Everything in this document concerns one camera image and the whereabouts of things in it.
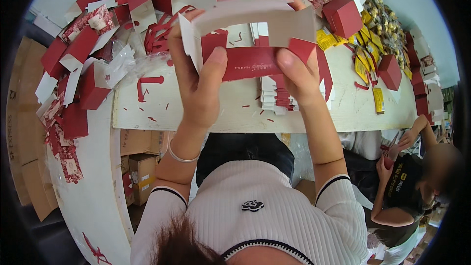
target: short sleeve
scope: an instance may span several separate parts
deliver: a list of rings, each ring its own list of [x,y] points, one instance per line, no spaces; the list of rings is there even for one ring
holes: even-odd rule
[[[188,203],[173,188],[152,189],[136,234],[131,241],[131,265],[147,265],[156,253],[157,233],[170,224],[172,217],[183,214]]]
[[[368,255],[365,212],[356,201],[350,177],[339,174],[329,179],[320,189],[315,206],[331,219],[351,256],[362,262]]]

